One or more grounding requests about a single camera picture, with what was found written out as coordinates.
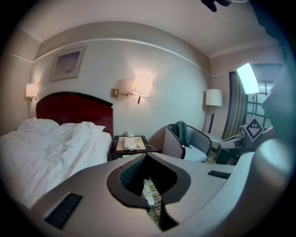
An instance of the floor lamp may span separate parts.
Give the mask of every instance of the floor lamp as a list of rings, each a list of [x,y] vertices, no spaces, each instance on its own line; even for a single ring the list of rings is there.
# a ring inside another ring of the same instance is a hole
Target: floor lamp
[[[215,106],[222,106],[222,92],[219,89],[210,89],[206,92],[205,104],[207,106],[213,106],[211,122],[209,126],[209,133],[211,133],[214,115],[215,115]]]

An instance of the bed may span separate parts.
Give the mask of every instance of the bed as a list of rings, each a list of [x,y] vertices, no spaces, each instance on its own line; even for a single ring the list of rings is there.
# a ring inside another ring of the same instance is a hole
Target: bed
[[[31,208],[80,170],[107,162],[112,103],[74,92],[41,99],[36,118],[0,137],[0,173],[10,196]]]

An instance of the nightstand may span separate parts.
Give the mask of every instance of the nightstand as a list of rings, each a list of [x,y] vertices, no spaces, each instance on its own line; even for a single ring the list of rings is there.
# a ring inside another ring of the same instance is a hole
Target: nightstand
[[[146,146],[146,149],[144,149],[144,150],[133,150],[133,151],[116,150],[119,137],[124,137],[124,136],[115,136],[113,138],[111,149],[109,152],[108,161],[113,161],[113,160],[116,160],[118,158],[122,158],[123,156],[127,156],[127,155],[134,155],[134,154],[145,153],[145,152],[155,152],[151,146],[146,146],[146,145],[149,145],[149,143],[146,140],[145,136],[135,136],[135,137],[142,137],[142,141],[143,141],[144,145]]]

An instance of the curtain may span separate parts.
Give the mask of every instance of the curtain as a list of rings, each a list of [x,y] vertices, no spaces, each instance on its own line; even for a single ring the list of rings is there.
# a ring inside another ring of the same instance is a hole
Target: curtain
[[[240,126],[246,116],[247,96],[236,72],[229,73],[229,83],[229,108],[223,140],[240,133]]]

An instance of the ceiling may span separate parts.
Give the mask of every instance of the ceiling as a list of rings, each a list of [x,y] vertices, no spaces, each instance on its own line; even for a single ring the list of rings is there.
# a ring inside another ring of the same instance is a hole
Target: ceiling
[[[179,36],[210,58],[275,43],[258,24],[250,3],[216,6],[214,13],[200,0],[46,0],[19,27],[42,42],[86,23],[132,21]]]

